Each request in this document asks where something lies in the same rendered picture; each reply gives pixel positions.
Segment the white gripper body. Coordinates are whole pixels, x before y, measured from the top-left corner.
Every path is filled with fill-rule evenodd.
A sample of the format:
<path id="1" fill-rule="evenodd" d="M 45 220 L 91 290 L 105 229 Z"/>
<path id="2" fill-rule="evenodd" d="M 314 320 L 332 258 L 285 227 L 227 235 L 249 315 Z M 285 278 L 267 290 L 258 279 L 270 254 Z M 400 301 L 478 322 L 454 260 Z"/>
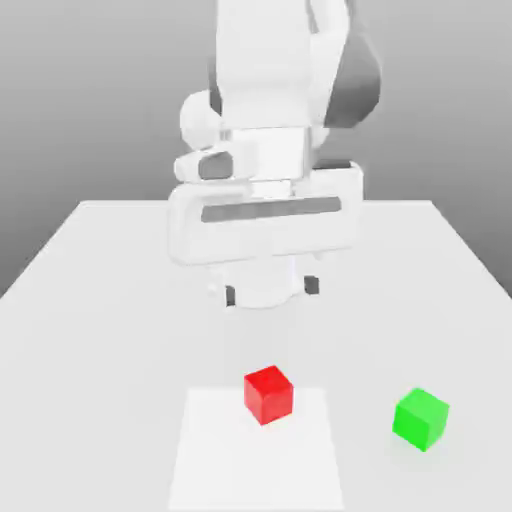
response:
<path id="1" fill-rule="evenodd" d="M 176 187 L 168 200 L 173 261 L 209 265 L 344 249 L 356 238 L 364 174 L 356 163 L 315 169 L 291 185 L 293 196 L 252 196 L 249 181 Z"/>

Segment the small red cube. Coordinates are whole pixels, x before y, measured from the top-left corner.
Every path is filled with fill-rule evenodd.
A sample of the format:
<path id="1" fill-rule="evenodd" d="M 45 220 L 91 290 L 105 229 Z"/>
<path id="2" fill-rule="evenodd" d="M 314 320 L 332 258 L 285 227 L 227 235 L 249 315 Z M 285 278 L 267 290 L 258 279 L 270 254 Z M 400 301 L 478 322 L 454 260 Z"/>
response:
<path id="1" fill-rule="evenodd" d="M 294 387 L 277 366 L 247 374 L 243 383 L 244 405 L 260 425 L 292 413 Z"/>

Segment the small green cube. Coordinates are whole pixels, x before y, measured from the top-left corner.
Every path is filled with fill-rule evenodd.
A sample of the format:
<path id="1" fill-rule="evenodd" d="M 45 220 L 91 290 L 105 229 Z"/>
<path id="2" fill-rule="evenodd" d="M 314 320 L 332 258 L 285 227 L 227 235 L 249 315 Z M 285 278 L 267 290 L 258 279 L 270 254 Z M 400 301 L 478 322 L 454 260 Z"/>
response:
<path id="1" fill-rule="evenodd" d="M 443 435 L 449 409 L 445 401 L 415 388 L 396 405 L 392 432 L 426 452 Z"/>

